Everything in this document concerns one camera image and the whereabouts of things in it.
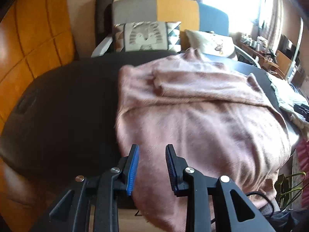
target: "black bag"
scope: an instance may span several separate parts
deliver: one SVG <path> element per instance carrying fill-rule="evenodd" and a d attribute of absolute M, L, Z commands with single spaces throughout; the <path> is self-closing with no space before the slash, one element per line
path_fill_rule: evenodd
<path fill-rule="evenodd" d="M 277 232 L 309 231 L 309 209 L 287 209 L 266 219 Z"/>

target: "patterned pillow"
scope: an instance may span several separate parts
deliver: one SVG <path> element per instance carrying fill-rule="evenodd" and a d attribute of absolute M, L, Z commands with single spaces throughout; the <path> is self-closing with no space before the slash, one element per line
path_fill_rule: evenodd
<path fill-rule="evenodd" d="M 229 57 L 237 61 L 233 39 L 208 32 L 185 30 L 193 49 L 200 49 L 202 53 Z"/>
<path fill-rule="evenodd" d="M 143 50 L 181 51 L 181 22 L 133 22 L 116 24 L 113 37 L 116 52 Z"/>

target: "white pillow with figure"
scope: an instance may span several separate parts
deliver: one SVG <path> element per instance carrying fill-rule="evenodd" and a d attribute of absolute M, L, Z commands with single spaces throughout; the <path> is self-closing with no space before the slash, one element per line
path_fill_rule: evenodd
<path fill-rule="evenodd" d="M 191 30 L 185 32 L 192 48 L 199 49 L 205 54 L 237 60 L 235 46 L 231 37 Z"/>

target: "red fabric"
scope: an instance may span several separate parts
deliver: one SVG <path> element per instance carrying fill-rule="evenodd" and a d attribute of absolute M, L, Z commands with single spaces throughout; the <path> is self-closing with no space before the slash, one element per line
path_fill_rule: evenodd
<path fill-rule="evenodd" d="M 309 183 L 309 142 L 305 139 L 301 140 L 296 147 L 297 157 L 300 170 L 306 173 L 306 177 L 302 185 Z M 306 187 L 302 192 L 302 207 L 309 206 L 309 187 Z"/>

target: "sofa armrest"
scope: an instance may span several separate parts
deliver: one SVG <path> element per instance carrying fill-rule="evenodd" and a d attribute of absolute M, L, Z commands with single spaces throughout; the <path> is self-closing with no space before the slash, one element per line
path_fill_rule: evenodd
<path fill-rule="evenodd" d="M 252 56 L 246 53 L 243 49 L 239 48 L 237 45 L 235 45 L 235 51 L 238 52 L 240 55 L 242 55 L 247 60 L 253 62 L 257 66 L 257 68 L 261 69 L 260 64 Z"/>
<path fill-rule="evenodd" d="M 113 42 L 113 37 L 108 35 L 106 38 L 103 39 L 101 43 L 95 48 L 92 52 L 91 57 L 101 56 L 108 50 L 109 46 Z"/>

